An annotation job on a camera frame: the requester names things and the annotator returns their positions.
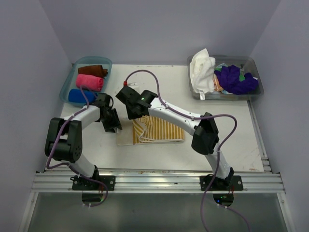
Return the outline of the grey plastic bin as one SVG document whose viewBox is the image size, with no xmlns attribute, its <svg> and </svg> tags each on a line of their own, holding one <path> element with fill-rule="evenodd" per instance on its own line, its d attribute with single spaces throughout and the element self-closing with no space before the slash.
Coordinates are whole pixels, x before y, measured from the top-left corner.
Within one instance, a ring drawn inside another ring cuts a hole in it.
<svg viewBox="0 0 309 232">
<path fill-rule="evenodd" d="M 227 66 L 236 65 L 241 69 L 241 73 L 251 73 L 253 77 L 257 78 L 258 86 L 255 90 L 250 91 L 247 94 L 234 95 L 234 94 L 224 94 L 221 92 L 206 93 L 205 100 L 218 100 L 218 101 L 252 101 L 257 99 L 264 93 L 263 85 L 258 73 L 255 61 L 251 57 L 246 56 L 219 56 L 212 55 L 216 59 L 216 67 L 222 63 Z"/>
</svg>

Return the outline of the aluminium mounting rail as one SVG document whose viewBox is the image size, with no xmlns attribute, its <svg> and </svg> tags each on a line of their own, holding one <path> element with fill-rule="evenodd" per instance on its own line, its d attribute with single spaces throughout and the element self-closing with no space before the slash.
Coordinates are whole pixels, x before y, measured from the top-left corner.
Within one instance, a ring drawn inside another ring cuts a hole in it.
<svg viewBox="0 0 309 232">
<path fill-rule="evenodd" d="M 267 159 L 262 159 L 266 172 L 242 172 L 242 193 L 284 193 L 280 174 L 271 172 Z M 114 193 L 201 193 L 200 177 L 209 172 L 179 170 L 99 169 L 100 175 L 115 177 Z M 73 172 L 66 167 L 35 174 L 31 191 L 65 193 L 72 191 Z"/>
</svg>

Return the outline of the yellow white striped towel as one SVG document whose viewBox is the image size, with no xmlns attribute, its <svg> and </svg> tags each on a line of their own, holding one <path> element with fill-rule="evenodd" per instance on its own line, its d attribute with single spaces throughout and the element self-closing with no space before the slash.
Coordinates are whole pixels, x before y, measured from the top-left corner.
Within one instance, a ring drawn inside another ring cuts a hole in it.
<svg viewBox="0 0 309 232">
<path fill-rule="evenodd" d="M 166 120 L 143 116 L 138 119 L 122 119 L 122 129 L 116 133 L 118 146 L 183 143 L 185 131 Z"/>
</svg>

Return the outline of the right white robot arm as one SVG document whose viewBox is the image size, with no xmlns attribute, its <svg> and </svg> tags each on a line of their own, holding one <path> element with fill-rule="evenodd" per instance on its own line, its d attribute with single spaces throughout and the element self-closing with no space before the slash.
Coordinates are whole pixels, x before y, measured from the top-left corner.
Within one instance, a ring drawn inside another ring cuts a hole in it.
<svg viewBox="0 0 309 232">
<path fill-rule="evenodd" d="M 149 90 L 139 94 L 129 86 L 124 86 L 116 98 L 126 106 L 129 119 L 154 116 L 186 131 L 192 136 L 193 150 L 205 156 L 211 165 L 217 188 L 224 190 L 232 185 L 234 170 L 221 152 L 221 146 L 227 139 L 219 141 L 219 131 L 214 120 L 221 115 L 205 113 L 201 116 L 169 104 Z"/>
</svg>

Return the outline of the blue towel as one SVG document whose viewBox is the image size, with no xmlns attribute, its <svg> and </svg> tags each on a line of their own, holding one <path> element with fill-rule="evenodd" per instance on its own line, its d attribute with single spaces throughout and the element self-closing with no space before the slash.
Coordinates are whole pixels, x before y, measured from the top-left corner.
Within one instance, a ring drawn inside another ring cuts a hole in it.
<svg viewBox="0 0 309 232">
<path fill-rule="evenodd" d="M 88 90 L 82 92 L 80 89 L 71 89 L 68 95 L 68 101 L 86 104 L 86 99 L 91 103 L 97 98 L 97 96 L 97 93 Z"/>
</svg>

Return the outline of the peach patterned cloth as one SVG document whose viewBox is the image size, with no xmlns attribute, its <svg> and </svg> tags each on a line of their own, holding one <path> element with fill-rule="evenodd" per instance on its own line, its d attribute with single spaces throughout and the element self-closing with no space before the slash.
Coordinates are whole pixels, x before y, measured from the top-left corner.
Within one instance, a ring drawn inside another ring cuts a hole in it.
<svg viewBox="0 0 309 232">
<path fill-rule="evenodd" d="M 217 92 L 221 92 L 223 94 L 228 94 L 226 90 L 224 90 L 221 85 L 219 84 L 219 80 L 216 76 L 216 74 L 213 75 L 213 83 L 214 83 L 214 90 Z"/>
</svg>

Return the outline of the brown rolled towel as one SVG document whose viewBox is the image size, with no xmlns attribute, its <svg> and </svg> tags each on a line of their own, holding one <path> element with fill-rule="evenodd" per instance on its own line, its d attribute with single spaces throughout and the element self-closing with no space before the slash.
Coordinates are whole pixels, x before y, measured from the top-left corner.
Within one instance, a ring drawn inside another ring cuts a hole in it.
<svg viewBox="0 0 309 232">
<path fill-rule="evenodd" d="M 108 75 L 108 70 L 104 69 L 102 65 L 89 65 L 78 68 L 78 74 L 93 75 L 104 78 Z"/>
</svg>

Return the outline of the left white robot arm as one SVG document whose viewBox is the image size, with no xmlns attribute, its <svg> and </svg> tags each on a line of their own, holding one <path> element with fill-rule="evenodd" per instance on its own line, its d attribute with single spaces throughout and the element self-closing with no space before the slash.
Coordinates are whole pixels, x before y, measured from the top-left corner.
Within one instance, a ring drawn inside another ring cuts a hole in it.
<svg viewBox="0 0 309 232">
<path fill-rule="evenodd" d="M 100 184 L 98 168 L 83 155 L 83 129 L 94 122 L 103 124 L 106 132 L 115 133 L 122 126 L 113 98 L 105 93 L 98 94 L 93 102 L 86 102 L 81 110 L 66 118 L 51 119 L 45 143 L 48 170 L 67 166 L 84 178 L 83 184 L 91 190 Z"/>
</svg>

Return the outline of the teal plastic tray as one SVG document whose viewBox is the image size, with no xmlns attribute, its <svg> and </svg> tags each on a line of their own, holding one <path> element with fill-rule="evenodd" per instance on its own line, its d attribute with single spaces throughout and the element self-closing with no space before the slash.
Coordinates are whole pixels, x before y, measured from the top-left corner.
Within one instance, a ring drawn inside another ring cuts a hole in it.
<svg viewBox="0 0 309 232">
<path fill-rule="evenodd" d="M 101 65 L 104 69 L 108 70 L 107 76 L 104 78 L 104 84 L 102 87 L 101 93 L 104 93 L 109 81 L 111 70 L 112 70 L 112 61 L 109 58 L 98 57 L 98 56 L 87 56 L 78 59 L 72 66 L 70 73 L 68 74 L 62 89 L 60 91 L 59 97 L 64 103 L 71 104 L 76 107 L 82 107 L 85 103 L 73 102 L 69 100 L 69 92 L 72 89 L 78 89 L 76 86 L 76 79 L 78 75 L 78 69 L 84 66 L 90 65 Z"/>
</svg>

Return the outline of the pink rolled towel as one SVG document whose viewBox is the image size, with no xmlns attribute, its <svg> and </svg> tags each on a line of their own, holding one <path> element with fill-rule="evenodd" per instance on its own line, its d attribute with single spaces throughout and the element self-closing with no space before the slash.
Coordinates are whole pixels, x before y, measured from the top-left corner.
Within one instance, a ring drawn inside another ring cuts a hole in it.
<svg viewBox="0 0 309 232">
<path fill-rule="evenodd" d="M 101 91 L 104 85 L 104 79 L 93 75 L 78 74 L 75 83 L 78 88 L 85 87 L 92 91 Z"/>
</svg>

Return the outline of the purple towel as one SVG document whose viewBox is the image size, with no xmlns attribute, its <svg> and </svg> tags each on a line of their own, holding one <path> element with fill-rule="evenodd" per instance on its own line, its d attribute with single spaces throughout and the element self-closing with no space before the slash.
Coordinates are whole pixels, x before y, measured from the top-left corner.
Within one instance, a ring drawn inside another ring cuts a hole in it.
<svg viewBox="0 0 309 232">
<path fill-rule="evenodd" d="M 221 87 L 229 94 L 247 94 L 258 86 L 257 78 L 249 72 L 242 74 L 240 68 L 235 65 L 223 65 L 215 68 L 214 74 L 216 74 Z"/>
</svg>

